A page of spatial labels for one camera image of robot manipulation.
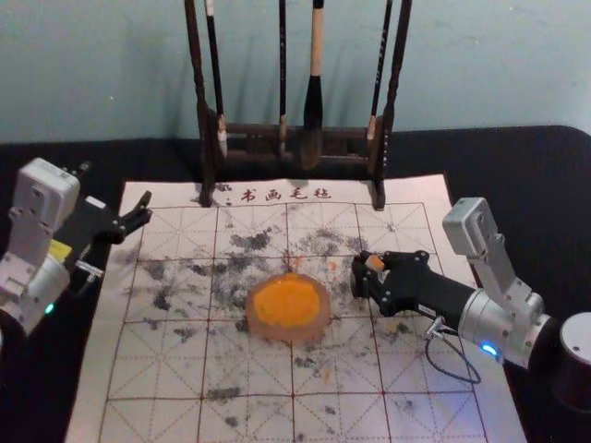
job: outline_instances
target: orange sponge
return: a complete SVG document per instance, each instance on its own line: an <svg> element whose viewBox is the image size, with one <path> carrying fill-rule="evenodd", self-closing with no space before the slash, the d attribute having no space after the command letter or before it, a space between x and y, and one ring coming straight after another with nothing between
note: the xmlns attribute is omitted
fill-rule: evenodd
<svg viewBox="0 0 591 443"><path fill-rule="evenodd" d="M330 296L306 275L275 275L247 296L250 331L274 340L319 338L331 319Z"/></svg>

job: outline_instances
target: black cable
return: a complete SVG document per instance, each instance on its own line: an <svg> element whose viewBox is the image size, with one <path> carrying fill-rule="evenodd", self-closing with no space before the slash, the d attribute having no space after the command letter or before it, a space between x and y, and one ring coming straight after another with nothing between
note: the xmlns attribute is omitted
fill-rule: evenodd
<svg viewBox="0 0 591 443"><path fill-rule="evenodd" d="M443 329L440 332L442 332L444 334L447 334L447 335L453 335L453 336L457 336L458 335L457 332L455 332L454 330L450 330L450 329ZM447 340L445 337L441 336L440 338L441 338L441 340L445 344L447 344L450 348L452 348L455 353L457 353L458 355L460 355L460 357L462 358L462 360L464 360L465 363L468 366L468 372L473 372L475 374L476 378L472 378L472 374L470 374L470 378L468 378L468 377L462 377L462 376L459 376L457 374L454 374L453 372L446 371L442 367L436 365L435 362L433 362L433 360L431 359L431 356L428 353L428 347L430 346L431 341L433 340L432 338L431 339L427 339L427 341L425 341L425 356L427 357L427 361L431 364L431 366L433 366L435 369L437 369L438 371L440 371L442 374L445 374L446 376L455 378L456 380L465 381L465 382L470 383L470 384L473 384L473 385L477 385L478 383L480 383L482 381L482 377L480 376L480 374L478 374L478 371L476 370L476 368L466 358L465 354L462 351L460 351L456 346L454 346L453 343L451 341Z"/></svg>

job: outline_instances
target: blue led light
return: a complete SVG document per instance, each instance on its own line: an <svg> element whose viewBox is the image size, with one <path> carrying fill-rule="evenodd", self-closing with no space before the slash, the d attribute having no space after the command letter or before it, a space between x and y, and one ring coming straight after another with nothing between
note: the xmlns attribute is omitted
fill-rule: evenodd
<svg viewBox="0 0 591 443"><path fill-rule="evenodd" d="M482 343L480 345L480 349L482 349L485 353L489 353L490 355L497 356L497 350L488 343Z"/></svg>

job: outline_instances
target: black table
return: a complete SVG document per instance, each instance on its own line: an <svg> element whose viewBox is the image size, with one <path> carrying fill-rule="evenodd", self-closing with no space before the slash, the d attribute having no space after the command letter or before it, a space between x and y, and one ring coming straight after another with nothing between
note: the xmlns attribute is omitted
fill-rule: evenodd
<svg viewBox="0 0 591 443"><path fill-rule="evenodd" d="M445 173L452 199L486 197L520 278L542 294L550 315L591 311L591 137L564 126L396 133L388 177ZM118 208L126 180L193 181L199 142L129 140L0 146L0 250L18 168L41 156L58 165L93 163L84 192ZM338 171L325 171L339 178ZM248 168L224 179L280 178ZM97 249L94 263L106 262ZM62 299L24 350L26 364L4 379L0 441L64 439L98 290ZM545 387L507 365L513 397L530 441L583 442L591 415L561 407Z"/></svg>

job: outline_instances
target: calligraphy practice paper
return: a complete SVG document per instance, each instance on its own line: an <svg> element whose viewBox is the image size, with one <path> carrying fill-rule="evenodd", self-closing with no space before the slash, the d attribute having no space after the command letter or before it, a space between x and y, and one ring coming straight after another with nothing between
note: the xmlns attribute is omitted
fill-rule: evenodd
<svg viewBox="0 0 591 443"><path fill-rule="evenodd" d="M128 183L121 212L150 190L153 215L112 248L67 442L525 441L500 365L456 339L483 382L447 377L425 358L430 320L384 318L351 295L362 249L424 250L433 270L475 285L441 227L443 177L385 189L375 211L361 182L226 183L202 208L195 184ZM248 290L287 271L331 294L321 341L248 333ZM431 348L468 376L449 348Z"/></svg>

